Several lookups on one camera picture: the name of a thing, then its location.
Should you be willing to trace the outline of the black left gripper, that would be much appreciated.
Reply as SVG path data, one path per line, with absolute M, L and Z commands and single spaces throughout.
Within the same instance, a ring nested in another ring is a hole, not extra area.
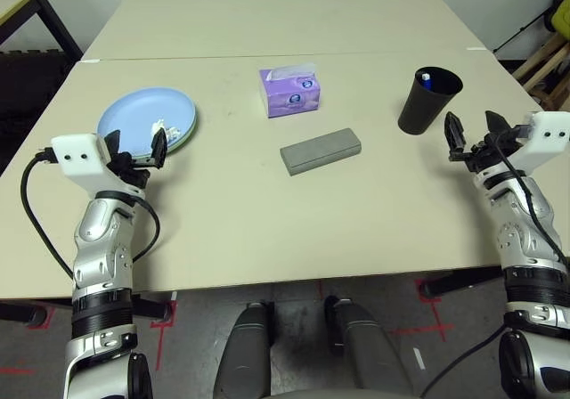
M 127 151 L 119 153 L 119 130 L 108 133 L 104 141 L 110 154 L 108 169 L 129 185 L 145 189 L 151 176 L 149 168 L 160 169 L 164 166 L 167 156 L 167 134 L 164 129 L 153 135 L 151 156 L 148 158 L 134 159 Z

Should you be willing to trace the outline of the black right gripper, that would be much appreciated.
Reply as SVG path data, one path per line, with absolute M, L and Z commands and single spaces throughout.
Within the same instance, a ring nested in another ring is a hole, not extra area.
M 499 113 L 485 112 L 488 134 L 484 140 L 464 151 L 466 141 L 460 119 L 448 111 L 444 119 L 444 136 L 449 147 L 449 160 L 463 162 L 468 171 L 480 173 L 488 167 L 501 163 L 506 157 L 518 151 L 523 144 L 518 141 L 526 137 L 524 129 L 516 129 Z

